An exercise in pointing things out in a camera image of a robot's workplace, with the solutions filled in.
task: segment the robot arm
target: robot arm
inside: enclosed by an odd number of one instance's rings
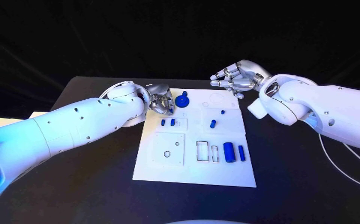
[[[133,82],[122,82],[104,91],[100,98],[73,103],[2,127],[0,193],[52,156],[145,121],[149,108],[158,113],[172,114],[169,86],[161,84],[143,88]]]
[[[318,86],[310,79],[269,72],[252,61],[242,60],[229,66],[211,80],[237,98],[240,92],[255,89],[259,98],[247,109],[258,118],[269,114],[273,119],[292,125],[298,120],[308,123],[324,136],[360,148],[360,91],[340,86]]]

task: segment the small blue object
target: small blue object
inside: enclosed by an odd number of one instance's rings
[[[216,120],[211,121],[210,128],[213,129],[216,127]]]
[[[182,92],[182,95],[179,95],[175,98],[175,104],[179,108],[184,108],[190,105],[190,98],[188,98],[188,93],[187,91]]]
[[[226,142],[223,144],[223,146],[224,146],[226,161],[227,161],[227,163],[233,163],[236,161],[233,143],[232,142]]]
[[[239,152],[240,152],[240,160],[242,162],[246,160],[245,148],[243,145],[239,145]]]

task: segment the table surface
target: table surface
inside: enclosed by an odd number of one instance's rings
[[[114,83],[168,83],[217,89],[208,81],[75,77],[54,105],[91,97]],[[168,223],[221,219],[249,223],[360,222],[360,185],[328,162],[318,135],[302,122],[256,119],[239,101],[258,188],[132,180],[143,123],[57,155],[16,181],[0,197],[2,223]],[[324,137],[330,156],[360,179],[360,161]]]

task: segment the black backdrop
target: black backdrop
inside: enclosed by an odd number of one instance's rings
[[[0,0],[0,117],[77,75],[206,80],[242,59],[360,88],[359,16],[359,0]]]

